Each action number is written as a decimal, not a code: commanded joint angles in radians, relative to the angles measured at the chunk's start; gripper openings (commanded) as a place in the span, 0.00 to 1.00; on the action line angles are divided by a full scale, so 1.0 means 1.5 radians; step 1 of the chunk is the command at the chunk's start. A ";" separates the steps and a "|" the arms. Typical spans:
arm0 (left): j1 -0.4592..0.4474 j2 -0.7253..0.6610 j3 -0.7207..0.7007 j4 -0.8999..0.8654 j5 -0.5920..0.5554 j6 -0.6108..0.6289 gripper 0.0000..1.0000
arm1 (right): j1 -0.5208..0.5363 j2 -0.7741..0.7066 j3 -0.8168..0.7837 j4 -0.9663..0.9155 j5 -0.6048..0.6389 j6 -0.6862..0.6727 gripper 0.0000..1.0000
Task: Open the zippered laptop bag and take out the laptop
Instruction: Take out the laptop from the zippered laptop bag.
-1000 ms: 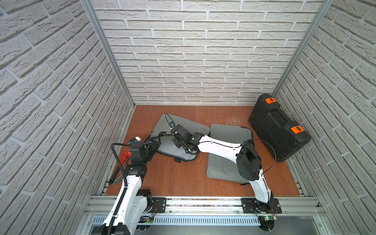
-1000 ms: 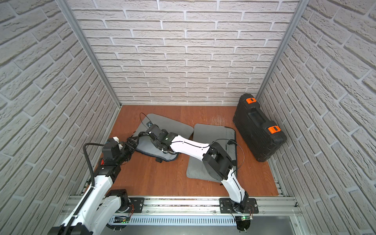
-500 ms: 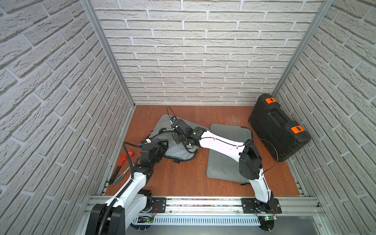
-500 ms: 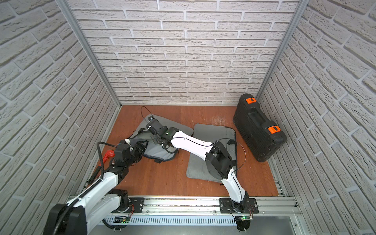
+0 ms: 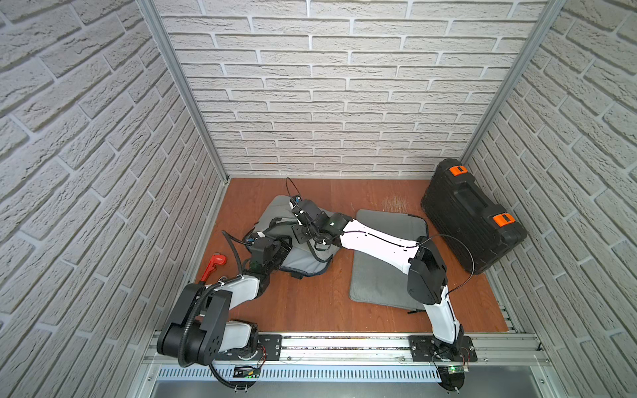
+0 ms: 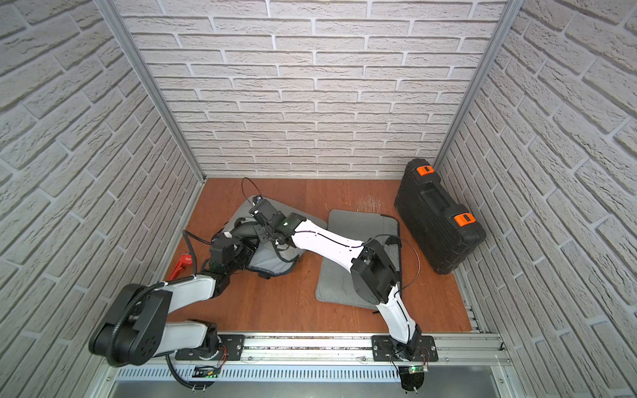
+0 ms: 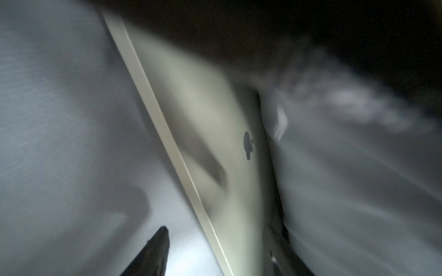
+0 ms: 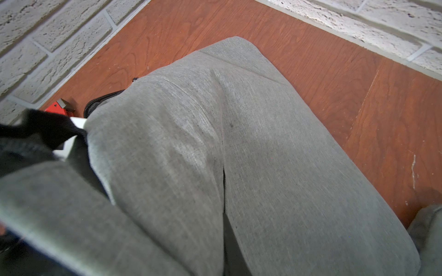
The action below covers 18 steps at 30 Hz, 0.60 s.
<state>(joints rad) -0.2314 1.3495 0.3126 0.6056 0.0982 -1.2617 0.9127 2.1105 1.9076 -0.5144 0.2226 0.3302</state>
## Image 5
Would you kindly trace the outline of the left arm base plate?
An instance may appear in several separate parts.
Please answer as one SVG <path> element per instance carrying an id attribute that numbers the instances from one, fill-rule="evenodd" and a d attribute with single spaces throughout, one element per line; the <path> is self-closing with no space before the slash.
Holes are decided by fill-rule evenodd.
<path id="1" fill-rule="evenodd" d="M 257 338 L 250 338 L 243 348 L 232 348 L 223 353 L 217 353 L 216 361 L 245 361 L 256 362 L 278 361 L 282 349 L 281 334 L 260 334 Z"/>

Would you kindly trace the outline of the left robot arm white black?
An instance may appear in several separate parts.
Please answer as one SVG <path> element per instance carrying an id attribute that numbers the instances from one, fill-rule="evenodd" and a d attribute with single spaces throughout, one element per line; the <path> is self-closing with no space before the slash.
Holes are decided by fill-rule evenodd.
<path id="1" fill-rule="evenodd" d="M 251 253 L 242 260 L 229 244 L 238 267 L 237 276 L 209 285 L 206 279 L 186 285 L 173 306 L 157 341 L 160 355 L 175 358 L 181 367 L 209 366 L 222 353 L 252 358 L 259 350 L 255 323 L 230 319 L 230 311 L 259 298 L 293 248 L 289 237 L 253 237 L 241 244 Z"/>

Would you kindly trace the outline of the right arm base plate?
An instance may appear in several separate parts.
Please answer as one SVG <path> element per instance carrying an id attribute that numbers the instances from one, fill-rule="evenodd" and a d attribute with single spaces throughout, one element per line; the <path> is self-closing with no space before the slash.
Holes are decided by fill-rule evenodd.
<path id="1" fill-rule="evenodd" d="M 412 360 L 416 363 L 432 361 L 475 363 L 478 361 L 471 337 L 464 334 L 461 334 L 452 344 L 444 343 L 433 335 L 411 335 L 407 340 Z"/>

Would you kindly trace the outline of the grey zippered laptop bag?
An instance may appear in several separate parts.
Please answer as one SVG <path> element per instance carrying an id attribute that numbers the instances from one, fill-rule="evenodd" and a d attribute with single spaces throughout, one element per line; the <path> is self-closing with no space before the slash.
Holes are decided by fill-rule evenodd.
<path id="1" fill-rule="evenodd" d="M 291 273 L 297 279 L 323 275 L 340 248 L 336 245 L 322 245 L 313 240 L 300 243 L 293 232 L 293 226 L 299 227 L 300 224 L 291 211 L 290 197 L 279 195 L 264 210 L 244 239 L 261 235 L 281 238 L 291 244 L 290 253 L 280 267 L 282 271 Z"/>

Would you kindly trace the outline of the grey laptop sleeve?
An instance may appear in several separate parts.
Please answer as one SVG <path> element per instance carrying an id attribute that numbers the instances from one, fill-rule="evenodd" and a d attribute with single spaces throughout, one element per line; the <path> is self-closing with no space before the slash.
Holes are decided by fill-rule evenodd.
<path id="1" fill-rule="evenodd" d="M 401 239 L 416 240 L 429 235 L 426 221 L 413 215 L 360 210 L 356 219 L 368 227 Z M 407 292 L 407 275 L 359 251 L 356 251 L 353 257 L 349 298 L 358 303 L 402 308 L 407 311 L 421 311 L 425 308 Z"/>

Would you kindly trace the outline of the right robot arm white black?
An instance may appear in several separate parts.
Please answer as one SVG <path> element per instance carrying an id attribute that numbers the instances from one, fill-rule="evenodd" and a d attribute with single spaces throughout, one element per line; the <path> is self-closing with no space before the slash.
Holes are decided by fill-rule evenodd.
<path id="1" fill-rule="evenodd" d="M 293 210 L 292 214 L 299 223 L 293 228 L 297 240 L 356 250 L 406 275 L 407 293 L 424 305 L 430 319 L 436 354 L 448 358 L 460 355 L 464 329 L 449 300 L 446 266 L 430 238 L 405 240 L 341 213 L 329 216 L 323 211 Z"/>

